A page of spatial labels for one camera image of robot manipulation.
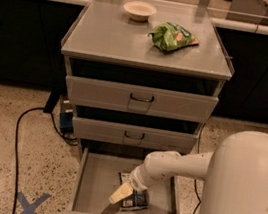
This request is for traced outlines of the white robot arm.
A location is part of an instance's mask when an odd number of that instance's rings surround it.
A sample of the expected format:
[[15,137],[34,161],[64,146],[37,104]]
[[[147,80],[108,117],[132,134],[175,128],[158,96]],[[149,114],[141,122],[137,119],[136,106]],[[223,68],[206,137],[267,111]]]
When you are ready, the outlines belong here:
[[268,214],[268,133],[235,133],[201,154],[151,152],[109,201],[118,203],[175,175],[203,180],[199,214]]

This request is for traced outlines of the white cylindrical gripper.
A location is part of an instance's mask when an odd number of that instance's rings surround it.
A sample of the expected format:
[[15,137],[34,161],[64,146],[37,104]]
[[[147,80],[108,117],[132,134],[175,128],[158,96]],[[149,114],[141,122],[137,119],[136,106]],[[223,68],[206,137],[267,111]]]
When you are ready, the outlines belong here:
[[118,203],[120,200],[127,198],[133,193],[133,189],[137,190],[137,192],[145,191],[156,182],[156,179],[153,179],[145,165],[141,164],[131,171],[131,174],[129,174],[129,182],[124,182],[113,192],[109,198],[111,204]]

